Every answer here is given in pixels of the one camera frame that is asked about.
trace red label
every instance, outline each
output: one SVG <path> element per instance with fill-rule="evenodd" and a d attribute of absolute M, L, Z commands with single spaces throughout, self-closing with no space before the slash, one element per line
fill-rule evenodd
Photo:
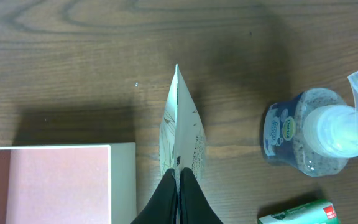
<path fill-rule="evenodd" d="M 326 212 L 327 218 L 332 219 L 336 217 L 336 212 L 334 210 L 334 207 L 332 205 L 325 207 L 324 211 Z"/>

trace dark wood surface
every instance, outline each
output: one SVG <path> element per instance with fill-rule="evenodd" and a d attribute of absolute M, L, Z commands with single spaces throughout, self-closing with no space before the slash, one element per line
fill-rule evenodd
<path fill-rule="evenodd" d="M 316 195 L 358 223 L 358 158 L 311 178 L 266 163 L 258 140 L 270 102 L 326 87 L 353 105 L 358 1 L 0 0 L 0 145 L 135 141 L 140 212 L 160 180 L 176 63 L 208 138 L 202 188 L 224 223 Z"/>

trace pointed white object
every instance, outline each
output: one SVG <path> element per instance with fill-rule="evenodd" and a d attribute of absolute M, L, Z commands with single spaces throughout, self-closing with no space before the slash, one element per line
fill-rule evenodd
<path fill-rule="evenodd" d="M 177 190 L 180 172 L 190 168 L 197 179 L 205 162 L 206 139 L 200 116 L 176 65 L 160 127 L 160 170 L 175 169 Z"/>

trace plastic bottle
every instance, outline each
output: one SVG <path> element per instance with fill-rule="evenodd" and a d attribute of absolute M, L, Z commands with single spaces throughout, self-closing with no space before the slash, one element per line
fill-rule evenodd
<path fill-rule="evenodd" d="M 358 72 L 348 79 L 356 108 L 324 88 L 270 106 L 262 133 L 264 157 L 319 177 L 337 174 L 358 156 Z"/>

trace white pump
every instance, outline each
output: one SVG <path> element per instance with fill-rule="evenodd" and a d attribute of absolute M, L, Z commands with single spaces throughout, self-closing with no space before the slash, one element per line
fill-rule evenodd
<path fill-rule="evenodd" d="M 358 71 L 347 77 L 356 108 L 346 105 L 322 106 L 305 119 L 306 142 L 318 154 L 330 158 L 358 156 Z"/>

